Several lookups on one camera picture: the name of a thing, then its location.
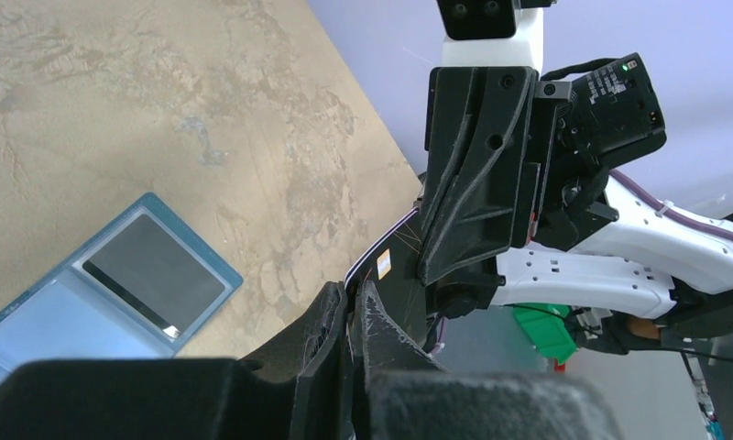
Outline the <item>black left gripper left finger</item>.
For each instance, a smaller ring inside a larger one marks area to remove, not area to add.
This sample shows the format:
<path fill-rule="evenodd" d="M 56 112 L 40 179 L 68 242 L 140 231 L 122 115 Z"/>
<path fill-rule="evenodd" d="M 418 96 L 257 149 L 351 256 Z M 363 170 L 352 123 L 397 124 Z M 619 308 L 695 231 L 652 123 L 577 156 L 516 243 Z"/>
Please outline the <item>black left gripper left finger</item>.
<path fill-rule="evenodd" d="M 239 359 L 28 363 L 0 385 L 0 439 L 337 439 L 346 312 L 327 282 Z"/>

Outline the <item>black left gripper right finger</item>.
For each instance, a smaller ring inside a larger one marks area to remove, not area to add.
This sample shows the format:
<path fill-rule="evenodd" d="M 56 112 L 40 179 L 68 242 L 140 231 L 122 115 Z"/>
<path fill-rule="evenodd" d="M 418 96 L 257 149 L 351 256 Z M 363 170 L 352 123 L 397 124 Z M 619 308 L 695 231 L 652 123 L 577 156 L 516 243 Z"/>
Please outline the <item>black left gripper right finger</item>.
<path fill-rule="evenodd" d="M 587 383 L 550 372 L 445 370 L 388 315 L 375 284 L 356 294 L 353 424 L 358 439 L 619 439 Z"/>

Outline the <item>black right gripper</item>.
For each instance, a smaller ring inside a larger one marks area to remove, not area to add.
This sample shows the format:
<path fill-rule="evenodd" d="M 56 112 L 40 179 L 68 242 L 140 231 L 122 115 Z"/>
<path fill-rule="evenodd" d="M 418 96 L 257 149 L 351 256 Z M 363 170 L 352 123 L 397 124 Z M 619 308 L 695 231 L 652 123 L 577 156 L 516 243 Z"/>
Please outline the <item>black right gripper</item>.
<path fill-rule="evenodd" d="M 570 249 L 618 220 L 609 173 L 667 141 L 641 55 L 599 58 L 542 75 L 571 76 L 556 118 L 543 207 L 533 241 Z M 506 251 L 512 241 L 531 105 L 530 67 L 438 67 L 430 75 L 428 152 L 418 277 L 431 285 Z"/>

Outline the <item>blue card holder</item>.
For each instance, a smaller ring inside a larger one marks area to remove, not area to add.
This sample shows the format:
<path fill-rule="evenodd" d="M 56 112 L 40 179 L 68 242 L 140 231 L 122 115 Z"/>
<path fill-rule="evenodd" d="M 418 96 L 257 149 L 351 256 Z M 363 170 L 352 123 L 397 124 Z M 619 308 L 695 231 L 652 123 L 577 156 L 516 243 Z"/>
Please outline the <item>blue card holder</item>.
<path fill-rule="evenodd" d="M 81 270 L 107 238 L 140 214 L 151 215 L 228 285 L 185 337 L 169 340 Z M 0 383 L 38 360 L 171 358 L 242 285 L 242 276 L 156 194 L 143 194 L 97 234 L 0 311 Z"/>

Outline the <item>black credit card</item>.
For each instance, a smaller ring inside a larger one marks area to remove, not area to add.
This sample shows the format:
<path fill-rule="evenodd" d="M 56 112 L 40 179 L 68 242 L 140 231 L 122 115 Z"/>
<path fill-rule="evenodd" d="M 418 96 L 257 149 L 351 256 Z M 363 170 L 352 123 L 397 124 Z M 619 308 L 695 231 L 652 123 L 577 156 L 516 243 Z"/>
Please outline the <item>black credit card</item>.
<path fill-rule="evenodd" d="M 352 297 L 365 281 L 375 284 L 388 316 L 419 345 L 429 331 L 426 288 L 416 277 L 421 250 L 419 209 L 412 208 L 367 247 L 345 274 Z"/>
<path fill-rule="evenodd" d="M 154 217 L 139 214 L 81 263 L 81 270 L 169 340 L 185 337 L 228 285 Z"/>

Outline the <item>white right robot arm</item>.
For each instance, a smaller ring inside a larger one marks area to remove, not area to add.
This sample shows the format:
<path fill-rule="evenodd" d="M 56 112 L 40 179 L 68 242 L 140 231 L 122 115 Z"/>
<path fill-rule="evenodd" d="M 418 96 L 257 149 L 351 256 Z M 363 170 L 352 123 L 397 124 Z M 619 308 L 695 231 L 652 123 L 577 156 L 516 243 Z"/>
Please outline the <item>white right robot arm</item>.
<path fill-rule="evenodd" d="M 636 53 L 433 69 L 417 280 L 439 306 L 572 306 L 593 337 L 630 317 L 733 333 L 733 214 L 690 213 L 622 173 L 666 140 Z"/>

